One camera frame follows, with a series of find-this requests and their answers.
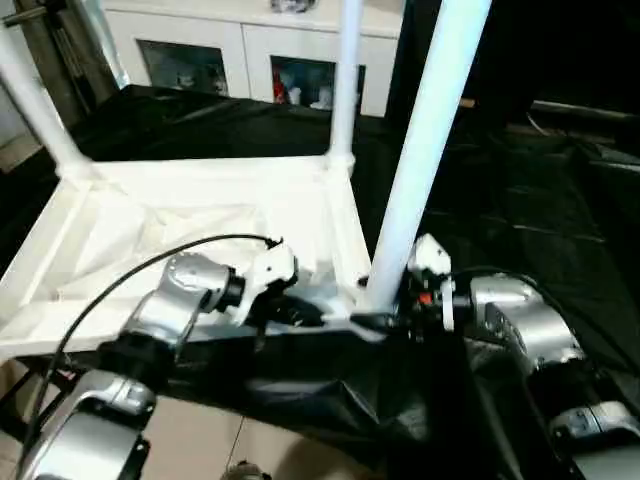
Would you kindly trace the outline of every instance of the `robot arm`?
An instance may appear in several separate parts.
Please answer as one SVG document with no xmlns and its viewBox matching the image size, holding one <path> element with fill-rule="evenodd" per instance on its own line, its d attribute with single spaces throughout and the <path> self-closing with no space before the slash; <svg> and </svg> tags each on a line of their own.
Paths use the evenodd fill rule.
<svg viewBox="0 0 640 480">
<path fill-rule="evenodd" d="M 20 478 L 139 478 L 149 452 L 141 432 L 198 315 L 229 310 L 232 323 L 242 324 L 260 293 L 295 277 L 284 245 L 263 252 L 243 277 L 200 254 L 172 257 L 118 338 L 99 347 L 99 369 L 82 377 L 49 421 Z"/>
<path fill-rule="evenodd" d="M 437 318 L 453 330 L 451 261 L 430 236 L 419 238 L 408 269 L 430 290 Z M 640 475 L 640 420 L 614 381 L 590 361 L 573 331 L 531 284 L 506 274 L 473 278 L 475 326 L 505 345 L 567 478 L 630 480 Z"/>
</svg>

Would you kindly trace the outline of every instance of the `glass cabinet door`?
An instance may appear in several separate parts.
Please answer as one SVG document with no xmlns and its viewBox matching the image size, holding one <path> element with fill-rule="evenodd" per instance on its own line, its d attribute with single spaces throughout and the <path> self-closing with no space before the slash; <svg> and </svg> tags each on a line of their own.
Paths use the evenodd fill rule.
<svg viewBox="0 0 640 480">
<path fill-rule="evenodd" d="M 331 109 L 340 54 L 336 32 L 243 25 L 251 98 Z M 396 42 L 360 37 L 358 113 L 383 116 Z"/>
<path fill-rule="evenodd" d="M 132 83 L 250 97 L 240 24 L 119 11 L 106 18 Z"/>
<path fill-rule="evenodd" d="M 273 101 L 331 110 L 336 64 L 320 60 L 271 56 Z M 360 66 L 357 111 L 360 111 L 366 67 Z"/>
<path fill-rule="evenodd" d="M 152 85 L 229 96 L 219 48 L 137 42 Z"/>
</svg>

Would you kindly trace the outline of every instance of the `black tablecloth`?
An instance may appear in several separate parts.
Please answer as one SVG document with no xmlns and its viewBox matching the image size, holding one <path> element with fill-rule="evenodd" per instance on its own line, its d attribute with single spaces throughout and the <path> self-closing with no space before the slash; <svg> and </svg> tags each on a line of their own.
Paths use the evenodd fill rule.
<svg viewBox="0 0 640 480">
<path fill-rule="evenodd" d="M 360 117 L 356 123 L 352 186 L 372 254 L 403 135 L 381 119 Z M 73 136 L 95 161 L 242 161 L 322 154 L 329 132 L 326 112 L 128 87 L 74 129 Z M 457 128 L 420 230 L 444 245 L 455 268 L 492 265 L 539 279 L 561 303 L 597 322 L 640 366 L 639 260 L 634 251 L 640 240 L 640 174 L 613 166 L 619 162 L 633 164 L 636 159 L 603 154 L 570 139 Z M 0 271 L 56 182 L 51 159 L 40 151 L 0 183 Z M 595 357 L 622 364 L 588 324 L 577 317 L 568 321 Z M 342 335 L 273 339 L 260 353 L 246 340 L 194 345 L 169 393 L 302 431 L 369 463 L 420 457 L 434 425 L 442 425 L 449 434 L 439 445 L 475 448 L 474 462 L 482 463 L 481 458 L 492 457 L 484 455 L 484 447 L 477 445 L 483 442 L 473 432 L 484 427 L 472 426 L 477 416 L 455 413 L 476 411 L 476 389 L 469 385 L 480 385 L 502 399 L 498 417 L 517 425 L 523 437 L 525 446 L 516 448 L 521 454 L 518 468 L 536 472 L 546 465 L 540 461 L 544 447 L 532 440 L 539 432 L 521 407 L 514 367 L 504 359 L 487 366 L 480 360 L 487 348 L 449 337 L 426 349 L 396 341 L 371 346 Z M 465 349 L 471 369 L 460 361 L 467 358 L 461 353 Z M 502 357 L 494 352 L 494 358 Z M 616 378 L 630 401 L 640 404 L 638 383 L 624 374 Z M 442 449 L 430 458 L 449 458 Z"/>
</svg>

